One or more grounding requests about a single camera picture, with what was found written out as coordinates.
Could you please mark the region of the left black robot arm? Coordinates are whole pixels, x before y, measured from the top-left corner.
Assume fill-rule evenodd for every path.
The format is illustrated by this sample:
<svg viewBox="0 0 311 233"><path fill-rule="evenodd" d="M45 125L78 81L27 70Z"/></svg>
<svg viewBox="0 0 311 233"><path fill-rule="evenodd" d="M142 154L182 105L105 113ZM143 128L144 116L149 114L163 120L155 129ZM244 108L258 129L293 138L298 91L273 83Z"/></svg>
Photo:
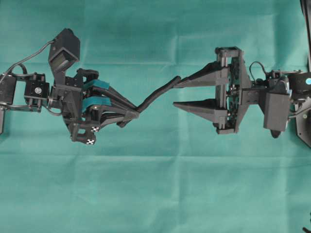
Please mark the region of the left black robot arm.
<svg viewBox="0 0 311 233"><path fill-rule="evenodd" d="M95 133L116 123L123 127L139 117L136 106L95 70L78 69L64 84L50 85L45 74L10 73L0 84L0 122L7 111L41 112L61 116L73 142L93 145Z"/></svg>

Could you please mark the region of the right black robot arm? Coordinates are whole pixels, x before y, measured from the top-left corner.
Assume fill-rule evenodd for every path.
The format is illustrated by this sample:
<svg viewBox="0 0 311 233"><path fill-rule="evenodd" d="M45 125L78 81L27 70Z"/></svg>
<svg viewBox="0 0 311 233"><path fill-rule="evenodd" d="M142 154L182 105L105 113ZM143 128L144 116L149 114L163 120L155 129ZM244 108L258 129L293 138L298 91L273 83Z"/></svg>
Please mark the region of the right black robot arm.
<svg viewBox="0 0 311 233"><path fill-rule="evenodd" d="M174 88L214 86L215 98L174 102L174 106L213 123L218 134L237 133L250 105L264 114L263 126L274 138L294 120L297 136L311 144L311 75L272 70L265 79L250 79L237 47L218 47L217 60L181 79Z"/></svg>

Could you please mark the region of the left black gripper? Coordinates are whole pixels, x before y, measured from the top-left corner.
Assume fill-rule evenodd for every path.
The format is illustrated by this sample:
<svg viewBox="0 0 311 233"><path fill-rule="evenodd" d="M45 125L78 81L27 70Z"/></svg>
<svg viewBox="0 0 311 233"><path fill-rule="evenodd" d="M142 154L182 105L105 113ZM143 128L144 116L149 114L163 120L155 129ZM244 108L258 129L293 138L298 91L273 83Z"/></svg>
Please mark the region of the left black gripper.
<svg viewBox="0 0 311 233"><path fill-rule="evenodd" d="M64 71L55 75L50 106L61 110L73 142L93 145L96 136L91 128L103 128L114 123L122 128L140 115L140 106L135 106L109 83L96 80L98 76L98 71L82 68L74 77L67 76ZM84 99L83 90L90 88L98 89L106 97Z"/></svg>

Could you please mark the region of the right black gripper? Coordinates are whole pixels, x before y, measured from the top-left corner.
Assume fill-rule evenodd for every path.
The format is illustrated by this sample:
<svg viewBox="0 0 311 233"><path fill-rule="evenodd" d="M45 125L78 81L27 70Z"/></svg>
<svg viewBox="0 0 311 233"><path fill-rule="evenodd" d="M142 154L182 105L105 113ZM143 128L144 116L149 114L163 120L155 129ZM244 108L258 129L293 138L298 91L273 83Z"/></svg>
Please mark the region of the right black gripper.
<svg viewBox="0 0 311 233"><path fill-rule="evenodd" d="M249 78L243 51L237 47L215 49L217 61L183 78L174 88L216 86L216 99L174 102L181 110L213 122L218 134L237 133L249 105L259 104L265 89Z"/></svg>

